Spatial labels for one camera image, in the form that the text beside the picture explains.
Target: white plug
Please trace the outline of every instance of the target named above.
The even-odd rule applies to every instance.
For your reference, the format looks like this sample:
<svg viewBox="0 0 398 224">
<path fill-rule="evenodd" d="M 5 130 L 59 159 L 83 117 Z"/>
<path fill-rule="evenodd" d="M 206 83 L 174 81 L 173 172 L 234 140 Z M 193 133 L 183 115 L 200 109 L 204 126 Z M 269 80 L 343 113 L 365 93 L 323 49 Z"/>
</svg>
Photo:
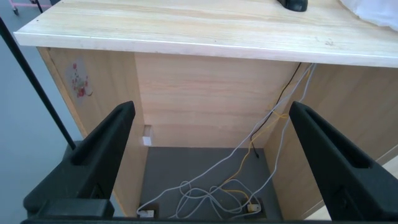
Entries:
<svg viewBox="0 0 398 224">
<path fill-rule="evenodd" d="M 154 218 L 155 211 L 154 210 L 139 211 L 138 215 L 140 218 Z"/>
</svg>

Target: yellow cable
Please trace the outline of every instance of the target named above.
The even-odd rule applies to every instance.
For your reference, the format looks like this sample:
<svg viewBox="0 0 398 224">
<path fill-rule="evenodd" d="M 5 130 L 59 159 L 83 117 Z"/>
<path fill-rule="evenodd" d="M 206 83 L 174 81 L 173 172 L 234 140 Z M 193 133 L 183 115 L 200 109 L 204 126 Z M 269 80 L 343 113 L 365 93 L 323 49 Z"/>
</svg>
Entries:
<svg viewBox="0 0 398 224">
<path fill-rule="evenodd" d="M 247 200 L 249 200 L 249 196 L 246 194 L 246 193 L 244 193 L 242 190 L 224 190 L 225 192 L 236 192 L 236 193 L 241 193 L 241 194 L 244 194 L 244 196 L 246 197 L 246 199 Z"/>
<path fill-rule="evenodd" d="M 248 150 L 248 153 L 246 153 L 246 155 L 243 157 L 243 160 L 242 160 L 242 162 L 241 162 L 241 165 L 240 165 L 240 167 L 239 167 L 239 170 L 238 170 L 234 175 L 232 175 L 230 178 L 228 178 L 226 181 L 224 181 L 224 183 L 227 182 L 227 181 L 229 181 L 229 180 L 231 180 L 232 178 L 234 178 L 236 175 L 239 174 L 239 172 L 241 171 L 242 166 L 243 166 L 243 164 L 244 164 L 244 161 L 246 160 L 246 158 L 247 158 L 248 155 L 250 154 L 251 143 L 252 143 L 254 140 L 256 140 L 256 138 L 258 138 L 262 133 L 264 133 L 265 131 L 267 131 L 268 128 L 270 128 L 274 123 L 276 123 L 276 122 L 279 120 L 279 118 L 285 119 L 285 118 L 288 118 L 288 117 L 289 117 L 287 114 L 282 114 L 282 115 L 279 115 L 278 113 L 275 113 L 275 114 L 278 116 L 278 118 L 275 119 L 273 122 L 271 122 L 271 124 L 269 124 L 268 126 L 266 126 L 266 127 L 264 128 L 264 130 L 262 130 L 260 133 L 258 133 L 257 136 L 249 143 L 249 150 Z M 241 194 L 243 194 L 243 195 L 247 198 L 247 200 L 249 200 L 249 196 L 248 196 L 245 192 L 243 192 L 242 190 L 225 190 L 225 189 L 222 189 L 222 190 L 225 191 L 225 192 L 236 192 L 236 193 L 241 193 Z"/>
<path fill-rule="evenodd" d="M 271 122 L 271 124 L 269 124 L 268 126 L 266 126 L 266 127 L 264 128 L 264 130 L 262 130 L 260 133 L 258 133 L 257 136 L 256 136 L 255 138 L 253 138 L 253 140 L 249 143 L 249 150 L 248 150 L 248 153 L 246 153 L 246 155 L 243 157 L 243 160 L 242 160 L 242 162 L 241 162 L 241 166 L 239 167 L 239 170 L 238 170 L 234 175 L 232 175 L 230 178 L 228 178 L 226 181 L 224 181 L 224 183 L 227 182 L 227 181 L 229 181 L 229 180 L 231 180 L 232 178 L 234 178 L 234 177 L 241 171 L 242 166 L 243 166 L 243 164 L 244 164 L 244 161 L 246 160 L 246 158 L 247 158 L 248 155 L 250 154 L 251 143 L 252 143 L 254 140 L 256 140 L 262 133 L 264 133 L 265 131 L 267 131 L 268 128 L 270 128 L 270 127 L 271 127 L 274 123 L 276 123 L 278 120 L 279 120 L 279 118 L 275 119 L 273 122 Z"/>
</svg>

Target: cable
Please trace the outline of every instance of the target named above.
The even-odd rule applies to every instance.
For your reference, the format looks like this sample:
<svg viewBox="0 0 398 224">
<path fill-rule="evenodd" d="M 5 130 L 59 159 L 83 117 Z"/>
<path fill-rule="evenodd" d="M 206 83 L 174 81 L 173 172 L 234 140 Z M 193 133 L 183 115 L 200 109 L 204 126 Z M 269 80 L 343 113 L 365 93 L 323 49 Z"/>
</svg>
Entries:
<svg viewBox="0 0 398 224">
<path fill-rule="evenodd" d="M 297 66 L 296 70 L 294 71 L 292 77 L 291 77 L 290 80 L 287 82 L 286 86 L 282 89 L 282 91 L 281 91 L 281 93 L 280 93 L 280 95 L 279 95 L 279 97 L 278 97 L 278 100 L 276 101 L 275 104 L 278 104 L 280 98 L 281 98 L 282 95 L 284 94 L 284 91 L 285 91 L 286 88 L 290 85 L 290 83 L 293 81 L 293 78 L 294 78 L 294 76 L 296 76 L 296 74 L 297 74 L 297 72 L 298 72 L 298 70 L 299 70 L 301 64 L 302 64 L 301 62 L 298 64 L 298 66 Z M 254 136 L 266 123 L 267 123 L 269 117 L 271 117 L 271 115 L 269 115 L 269 116 L 267 117 L 267 119 L 260 125 L 260 127 L 259 127 L 253 134 L 251 134 L 251 136 L 250 136 L 250 141 L 252 141 L 253 136 Z M 253 152 L 256 154 L 256 157 L 258 158 L 258 157 L 259 157 L 259 154 L 257 153 L 256 147 L 254 147 L 254 143 L 253 143 L 253 142 L 251 142 L 251 146 L 253 147 Z"/>
<path fill-rule="evenodd" d="M 248 155 L 250 154 L 251 143 L 252 143 L 254 140 L 256 140 L 256 138 L 258 138 L 262 133 L 264 133 L 265 131 L 267 131 L 268 128 L 270 128 L 270 127 L 271 127 L 273 124 L 275 124 L 278 120 L 279 120 L 279 118 L 277 118 L 277 119 L 275 119 L 273 122 L 271 122 L 271 124 L 269 124 L 266 128 L 264 128 L 264 130 L 262 130 L 262 131 L 250 142 L 250 144 L 249 144 L 249 149 L 248 149 L 248 153 L 246 153 L 246 155 L 243 157 L 243 160 L 242 160 L 242 162 L 241 162 L 241 166 L 239 167 L 238 171 L 236 171 L 236 173 L 235 173 L 234 175 L 232 175 L 230 178 L 226 179 L 225 182 L 231 180 L 232 178 L 236 177 L 236 175 L 238 175 L 238 174 L 240 173 L 240 171 L 241 171 L 241 169 L 242 169 L 242 166 L 243 166 L 243 164 L 244 164 L 244 161 L 246 160 L 246 158 L 247 158 Z"/>
<path fill-rule="evenodd" d="M 303 73 L 303 75 L 301 76 L 301 78 L 300 78 L 300 80 L 297 82 L 297 84 L 295 85 L 295 87 L 294 87 L 294 89 L 292 90 L 292 92 L 289 93 L 287 96 L 285 96 L 282 100 L 280 100 L 280 101 L 274 106 L 274 108 L 273 108 L 272 110 L 270 110 L 270 112 L 269 112 L 267 115 L 265 115 L 265 117 L 263 117 L 260 121 L 258 121 L 258 122 L 254 125 L 252 131 L 248 134 L 248 136 L 242 140 L 242 142 L 231 152 L 231 154 L 230 154 L 229 156 L 227 156 L 227 157 L 225 157 L 224 159 L 218 161 L 215 165 L 211 166 L 209 169 L 207 169 L 206 171 L 204 171 L 202 174 L 200 174 L 200 175 L 198 175 L 197 177 L 193 178 L 192 180 L 186 182 L 185 184 L 180 184 L 180 185 L 177 186 L 177 187 L 172 187 L 172 188 L 169 188 L 169 189 L 165 189 L 165 190 L 164 190 L 162 193 L 160 193 L 158 196 L 156 196 L 156 197 L 153 198 L 152 200 L 150 200 L 150 201 L 144 203 L 143 205 L 141 205 L 141 206 L 136 210 L 137 214 L 140 214 L 139 211 L 140 211 L 143 207 L 145 207 L 145 206 L 147 206 L 149 203 L 152 203 L 153 201 L 157 200 L 157 199 L 160 198 L 164 193 L 166 193 L 166 192 L 168 192 L 168 191 L 171 191 L 171 190 L 180 189 L 180 188 L 182 188 L 182 187 L 184 187 L 184 186 L 186 186 L 186 185 L 192 183 L 193 181 L 195 181 L 195 180 L 199 179 L 200 177 L 204 176 L 205 174 L 207 174 L 210 170 L 214 169 L 214 168 L 215 168 L 216 166 L 218 166 L 220 163 L 222 163 L 222 162 L 224 162 L 225 160 L 229 159 L 229 158 L 236 152 L 236 150 L 237 150 L 237 149 L 250 137 L 250 135 L 254 132 L 254 130 L 257 128 L 257 126 L 258 126 L 261 122 L 263 122 L 263 121 L 264 121 L 264 120 L 265 120 L 265 119 L 266 119 L 266 118 L 267 118 L 267 117 L 268 117 L 268 116 L 269 116 L 269 115 L 270 115 L 270 114 L 283 102 L 283 101 L 287 100 L 287 99 L 293 94 L 293 92 L 297 89 L 297 87 L 298 87 L 298 85 L 300 84 L 300 82 L 303 80 L 305 74 L 306 74 L 311 68 L 312 68 L 312 65 L 309 66 L 309 67 L 306 69 L 306 71 Z"/>
<path fill-rule="evenodd" d="M 315 68 L 317 67 L 317 64 L 311 64 L 311 66 L 313 67 L 313 68 L 312 68 L 312 71 L 311 71 L 311 74 L 310 74 L 310 76 L 309 76 L 309 78 L 308 78 L 308 80 L 307 80 L 307 83 L 305 84 L 304 93 L 303 93 L 301 99 L 300 99 L 298 102 L 301 102 L 301 101 L 305 98 L 305 95 L 307 94 L 307 90 L 308 90 L 308 85 L 309 85 L 310 80 L 311 80 L 311 78 L 312 78 L 313 72 L 315 71 Z M 283 141 L 284 141 L 285 131 L 286 131 L 287 125 L 289 124 L 289 121 L 290 121 L 290 117 L 287 119 L 287 121 L 286 121 L 286 123 L 285 123 L 285 126 L 284 126 L 284 128 L 283 128 L 283 130 L 282 130 L 282 135 L 281 135 L 281 137 L 280 137 L 280 143 L 279 143 L 278 153 L 277 153 L 277 156 L 276 156 L 276 159 L 275 159 L 274 171 L 272 171 L 272 174 L 268 177 L 268 179 L 265 181 L 265 183 L 264 183 L 258 190 L 256 190 L 256 191 L 250 196 L 250 200 L 251 200 L 251 198 L 252 198 L 256 193 L 258 193 L 260 190 L 262 190 L 262 189 L 267 185 L 267 183 L 271 180 L 271 178 L 274 176 L 274 174 L 275 174 L 275 172 L 276 172 L 276 170 L 277 170 L 278 160 L 279 160 L 280 152 L 281 152 L 281 150 L 282 150 L 282 143 L 283 143 Z M 236 215 L 236 216 L 234 216 L 234 217 L 232 217 L 232 218 L 243 217 L 243 216 L 245 216 L 245 215 L 252 215 L 252 214 L 255 214 L 255 213 L 258 213 L 258 212 L 254 212 L 254 213 L 250 213 L 250 214 Z"/>
<path fill-rule="evenodd" d="M 262 133 L 264 133 L 265 131 L 267 131 L 268 128 L 270 128 L 270 127 L 271 127 L 274 123 L 276 123 L 280 118 L 288 118 L 288 117 L 289 117 L 287 114 L 283 114 L 283 115 L 277 114 L 277 116 L 278 116 L 277 119 L 275 119 L 270 125 L 268 125 L 266 128 L 264 128 L 264 130 L 261 131 L 261 132 L 249 143 L 248 153 L 246 153 L 246 155 L 243 157 L 242 162 L 241 162 L 241 165 L 240 165 L 240 167 L 239 167 L 239 170 L 236 171 L 236 173 L 235 173 L 234 175 L 232 175 L 230 178 L 228 178 L 226 181 L 224 181 L 224 183 L 227 182 L 227 181 L 229 181 L 229 180 L 231 180 L 232 178 L 234 178 L 235 176 L 237 176 L 237 175 L 240 173 L 240 171 L 241 171 L 241 169 L 242 169 L 242 166 L 243 166 L 243 164 L 244 164 L 244 161 L 246 160 L 246 158 L 248 157 L 248 155 L 250 155 L 250 149 L 251 149 L 250 146 L 251 146 L 251 143 L 252 143 L 254 140 L 256 140 L 256 138 L 258 138 Z M 226 190 L 226 189 L 221 189 L 221 190 L 223 190 L 223 191 L 225 191 L 225 192 L 237 192 L 237 193 L 241 193 L 241 194 L 243 194 L 243 195 L 246 197 L 246 199 L 249 201 L 249 204 L 252 204 L 251 201 L 249 200 L 249 196 L 248 196 L 246 193 L 244 193 L 243 191 L 241 191 L 241 190 Z"/>
<path fill-rule="evenodd" d="M 311 66 L 311 67 L 312 67 L 313 69 L 312 69 L 312 71 L 311 71 L 310 73 L 308 73 L 308 74 L 309 74 L 309 78 L 308 78 L 307 83 L 306 83 L 306 85 L 305 85 L 305 89 L 304 89 L 303 96 L 301 97 L 301 99 L 300 99 L 299 101 L 302 101 L 302 100 L 305 98 L 305 95 L 307 94 L 308 85 L 309 85 L 309 83 L 310 83 L 310 80 L 311 80 L 311 78 L 312 78 L 312 75 L 313 75 L 313 72 L 314 72 L 314 70 L 315 70 L 316 65 Z M 221 219 L 222 219 L 222 217 L 221 217 L 221 215 L 218 213 L 218 211 L 217 211 L 215 205 L 217 205 L 220 209 L 222 209 L 222 210 L 224 210 L 224 211 L 226 211 L 226 212 L 229 212 L 229 213 L 240 213 L 241 210 L 242 210 L 242 208 L 243 208 L 244 206 L 246 206 L 246 205 L 250 202 L 251 198 L 254 197 L 254 198 L 256 199 L 257 203 L 259 203 L 258 199 L 257 199 L 254 195 L 255 195 L 256 193 L 258 193 L 260 190 L 262 190 L 262 189 L 267 185 L 267 183 L 268 183 L 268 182 L 270 181 L 270 179 L 274 176 L 274 174 L 275 174 L 275 172 L 276 172 L 276 170 L 277 170 L 277 162 L 278 162 L 278 158 L 279 158 L 279 155 L 280 155 L 280 152 L 281 152 L 281 149 L 282 149 L 282 143 L 283 143 L 283 140 L 284 140 L 285 130 L 286 130 L 286 128 L 287 128 L 287 125 L 288 125 L 289 121 L 290 121 L 290 118 L 288 118 L 288 120 L 286 121 L 285 126 L 284 126 L 284 128 L 283 128 L 283 130 L 282 130 L 282 135 L 281 135 L 281 139 L 280 139 L 280 144 L 279 144 L 279 148 L 278 148 L 277 159 L 276 159 L 276 162 L 275 162 L 274 171 L 272 172 L 272 174 L 270 175 L 270 177 L 266 180 L 266 182 L 262 185 L 262 187 L 260 187 L 260 189 L 258 189 L 257 191 L 255 191 L 254 193 L 251 194 L 249 200 L 248 200 L 244 205 L 239 206 L 238 208 L 234 208 L 234 209 L 232 209 L 232 210 L 227 210 L 227 209 L 223 208 L 223 207 L 218 203 L 218 201 L 214 198 L 214 196 L 212 196 L 212 194 L 215 193 L 218 189 L 222 188 L 222 186 L 224 186 L 225 184 L 227 184 L 228 182 L 231 182 L 231 181 L 237 181 L 237 182 L 239 182 L 248 192 L 250 192 L 250 190 L 249 190 L 244 184 L 242 184 L 240 181 L 238 181 L 238 180 L 236 180 L 236 179 L 227 180 L 227 182 L 224 182 L 224 183 L 221 184 L 219 187 L 217 187 L 215 190 L 213 190 L 213 188 L 214 188 L 215 186 L 212 186 L 212 187 L 210 188 L 210 192 L 207 192 L 207 191 L 205 191 L 205 190 L 203 190 L 203 189 L 199 189 L 199 188 L 194 188 L 194 189 L 192 189 L 192 188 L 191 188 L 191 185 L 189 184 L 190 190 L 189 190 L 187 193 L 183 194 L 183 197 L 180 199 L 180 203 L 179 203 L 178 206 L 177 206 L 176 214 L 175 214 L 174 216 L 172 216 L 172 217 L 179 218 L 179 217 L 178 217 L 178 212 L 181 211 L 182 207 L 185 205 L 185 202 L 186 202 L 189 198 L 192 198 L 192 199 L 199 199 L 199 198 L 202 198 L 202 200 L 201 200 L 201 202 L 197 205 L 197 207 L 196 207 L 189 215 L 187 215 L 186 217 L 182 217 L 182 218 L 189 218 L 192 214 L 194 214 L 194 213 L 197 211 L 197 209 L 200 207 L 200 205 L 205 201 L 206 198 L 209 198 L 209 199 L 210 199 L 210 202 L 211 202 L 211 205 L 212 205 L 213 209 L 215 210 L 215 212 L 217 213 L 217 215 L 218 215 L 219 218 L 221 218 Z M 198 191 L 204 192 L 205 195 L 202 195 L 202 196 L 199 196 L 199 197 L 191 197 L 191 196 L 190 196 L 190 193 L 191 193 L 192 191 L 194 191 L 194 190 L 198 190 Z M 185 197 L 187 197 L 187 199 L 185 200 L 185 202 L 183 203 L 183 205 L 180 207 L 181 201 L 182 201 Z M 246 216 L 246 215 L 253 215 L 253 214 L 258 213 L 258 212 L 246 213 L 246 214 L 242 214 L 242 215 L 235 215 L 235 216 L 233 216 L 232 218 L 244 217 L 244 216 Z"/>
</svg>

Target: desk side panel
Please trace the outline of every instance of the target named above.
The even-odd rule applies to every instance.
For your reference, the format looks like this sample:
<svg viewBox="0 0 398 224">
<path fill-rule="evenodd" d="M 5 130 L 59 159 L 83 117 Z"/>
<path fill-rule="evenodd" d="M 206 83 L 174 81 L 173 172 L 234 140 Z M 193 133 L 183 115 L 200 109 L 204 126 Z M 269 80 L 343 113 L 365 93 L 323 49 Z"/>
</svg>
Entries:
<svg viewBox="0 0 398 224">
<path fill-rule="evenodd" d="M 136 216 L 147 147 L 142 145 L 144 117 L 134 53 L 41 47 L 38 50 L 83 137 L 118 104 L 129 100 L 134 102 L 136 117 L 114 185 L 114 193 L 124 214 Z M 84 92 L 76 91 L 77 88 L 80 89 L 81 81 L 85 86 Z"/>
<path fill-rule="evenodd" d="M 302 96 L 292 95 L 285 113 Z M 382 165 L 398 154 L 398 69 L 318 65 L 303 103 L 312 107 Z M 285 121 L 279 121 L 264 146 L 270 170 Z M 304 219 L 324 203 L 299 139 L 290 123 L 273 178 L 286 220 Z"/>
</svg>

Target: gray carpet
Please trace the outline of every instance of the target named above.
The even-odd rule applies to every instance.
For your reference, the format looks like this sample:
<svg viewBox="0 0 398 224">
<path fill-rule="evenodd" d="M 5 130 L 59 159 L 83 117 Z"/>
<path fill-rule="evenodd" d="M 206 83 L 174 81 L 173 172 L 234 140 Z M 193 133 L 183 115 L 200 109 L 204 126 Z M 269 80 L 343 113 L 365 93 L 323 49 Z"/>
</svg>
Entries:
<svg viewBox="0 0 398 224">
<path fill-rule="evenodd" d="M 152 147 L 149 149 L 146 171 L 144 176 L 144 185 L 142 188 L 141 202 L 145 203 L 158 196 L 163 190 L 180 185 L 183 180 L 191 180 L 202 172 L 206 171 L 220 159 L 228 156 L 232 149 L 219 148 L 167 148 Z M 269 170 L 262 149 L 257 150 L 260 154 L 258 159 L 254 153 L 246 159 L 241 173 L 237 179 L 243 182 L 250 190 L 255 191 L 263 185 L 269 177 Z M 235 154 L 224 163 L 215 167 L 207 175 L 192 183 L 192 187 L 209 189 L 212 185 L 220 185 L 225 179 L 233 175 L 238 169 L 242 158 L 247 153 L 247 149 L 239 149 Z M 239 189 L 237 183 L 227 185 L 227 189 Z M 244 199 L 243 194 L 234 194 L 239 200 Z M 281 220 L 282 216 L 278 206 L 272 182 L 264 187 L 258 194 L 264 202 L 267 217 L 270 220 Z M 178 190 L 165 193 L 156 201 L 159 204 L 159 217 L 167 218 L 175 213 L 181 194 Z M 222 192 L 217 192 L 215 197 L 226 208 L 237 206 L 236 201 Z M 180 216 L 188 215 L 199 200 L 190 200 L 181 211 Z M 224 218 L 230 217 L 228 214 L 220 211 Z M 210 201 L 207 199 L 201 207 L 191 216 L 192 219 L 219 220 L 214 212 Z"/>
</svg>

